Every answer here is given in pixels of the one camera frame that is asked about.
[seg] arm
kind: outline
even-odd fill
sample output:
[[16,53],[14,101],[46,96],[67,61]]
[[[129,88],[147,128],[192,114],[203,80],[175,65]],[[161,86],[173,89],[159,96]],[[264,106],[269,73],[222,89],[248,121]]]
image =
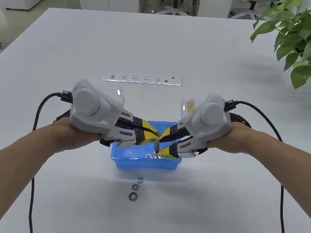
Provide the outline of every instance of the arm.
[[311,154],[241,123],[234,123],[230,133],[209,142],[208,146],[253,156],[272,173],[311,218]]
[[49,157],[100,138],[72,127],[63,118],[0,150],[0,219]]

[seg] blue plastic basket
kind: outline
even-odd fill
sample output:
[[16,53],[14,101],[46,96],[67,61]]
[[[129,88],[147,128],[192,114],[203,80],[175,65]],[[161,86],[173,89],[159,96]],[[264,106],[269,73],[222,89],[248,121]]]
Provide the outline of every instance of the blue plastic basket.
[[[176,122],[167,121],[149,121],[149,123],[160,134],[164,132],[168,127],[176,124]],[[160,150],[173,142],[160,143]],[[127,148],[117,147],[118,143],[112,144],[111,159],[115,161],[117,168],[157,168],[157,169],[169,169],[175,170],[181,162],[181,158],[178,159],[165,159],[155,158],[154,143],[148,143],[143,146],[132,146]]]

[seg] white floor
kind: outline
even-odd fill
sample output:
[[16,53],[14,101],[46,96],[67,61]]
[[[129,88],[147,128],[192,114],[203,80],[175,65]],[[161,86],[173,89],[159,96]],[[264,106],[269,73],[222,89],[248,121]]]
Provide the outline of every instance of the white floor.
[[0,10],[0,50],[8,47],[48,8],[80,9],[79,0],[42,0],[30,11]]

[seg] electrical outlet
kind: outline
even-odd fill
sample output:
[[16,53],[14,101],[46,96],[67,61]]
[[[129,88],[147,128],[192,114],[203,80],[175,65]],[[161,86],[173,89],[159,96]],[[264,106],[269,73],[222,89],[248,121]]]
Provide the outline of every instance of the electrical outlet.
[[181,78],[170,75],[140,75],[128,73],[110,73],[105,75],[102,81],[121,83],[158,84],[169,86],[181,86]]

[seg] black wire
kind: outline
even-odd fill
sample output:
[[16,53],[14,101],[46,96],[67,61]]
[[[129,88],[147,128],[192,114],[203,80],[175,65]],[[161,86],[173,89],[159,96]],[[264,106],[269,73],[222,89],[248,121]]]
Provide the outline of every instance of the black wire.
[[[38,120],[39,120],[39,115],[40,115],[40,112],[41,112],[41,109],[43,107],[43,105],[46,103],[46,101],[48,101],[50,98],[54,97],[54,96],[58,96],[58,97],[62,97],[62,93],[52,93],[48,96],[46,96],[44,98],[44,100],[40,103],[39,107],[38,107],[38,110],[37,110],[37,113],[35,115],[35,122],[34,122],[34,127],[33,127],[33,131],[36,130],[37,128],[37,125],[38,125]],[[33,233],[33,206],[34,206],[34,196],[35,196],[35,178],[33,177],[31,179],[31,195],[30,195],[30,205],[29,205],[29,216],[28,216],[28,219],[29,219],[29,231],[30,233]]]
[[[271,120],[255,105],[245,102],[245,101],[234,101],[235,104],[245,104],[253,109],[255,109],[267,122],[268,124],[271,126],[271,128],[273,129],[274,133],[276,134],[277,138],[283,142],[280,134],[278,133],[278,131],[276,130],[275,126],[272,124]],[[281,232],[285,233],[285,228],[284,228],[284,218],[283,218],[283,206],[284,206],[284,187],[283,185],[281,185],[281,198],[280,198],[280,221],[281,221]]]

